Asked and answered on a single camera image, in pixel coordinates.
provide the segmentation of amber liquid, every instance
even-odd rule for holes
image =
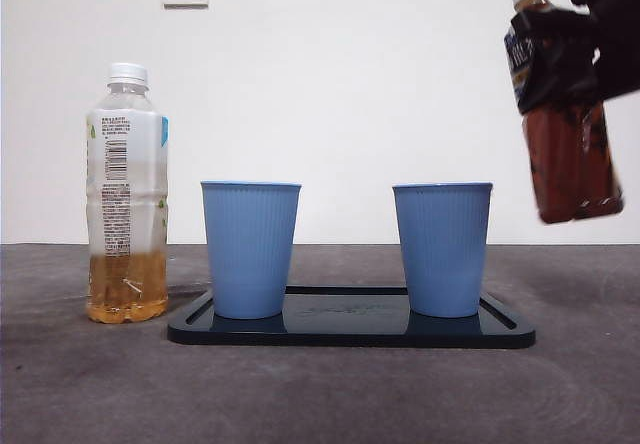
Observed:
[[[91,256],[87,314],[97,322],[137,322],[167,308],[163,251],[128,256]]]
[[[544,222],[622,211],[601,102],[546,104],[527,113],[523,128]]]

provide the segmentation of ribbed blue cup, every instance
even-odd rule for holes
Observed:
[[[213,308],[233,319],[282,312],[298,184],[203,181]]]
[[[478,312],[491,183],[393,187],[411,309],[435,317]]]

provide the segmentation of bottle label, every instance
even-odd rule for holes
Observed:
[[[516,102],[520,102],[531,75],[535,45],[530,38],[518,38],[512,27],[504,37],[504,45],[507,50],[513,92],[516,96]]]
[[[165,245],[167,139],[168,120],[155,112],[98,109],[89,114],[87,217],[92,255],[127,256]]]

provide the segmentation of cup rim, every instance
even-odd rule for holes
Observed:
[[[430,182],[425,184],[396,184],[392,186],[393,190],[402,190],[402,189],[469,189],[469,188],[488,188],[489,190],[493,189],[493,182]]]
[[[268,181],[200,181],[202,187],[214,186],[264,186],[264,187],[302,187],[302,184],[293,182],[268,182]]]

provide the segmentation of black tray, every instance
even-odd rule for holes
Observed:
[[[445,319],[409,309],[404,287],[288,286],[281,314],[226,319],[206,292],[178,309],[167,337],[181,344],[518,349],[535,330],[497,299],[483,294],[478,314]]]

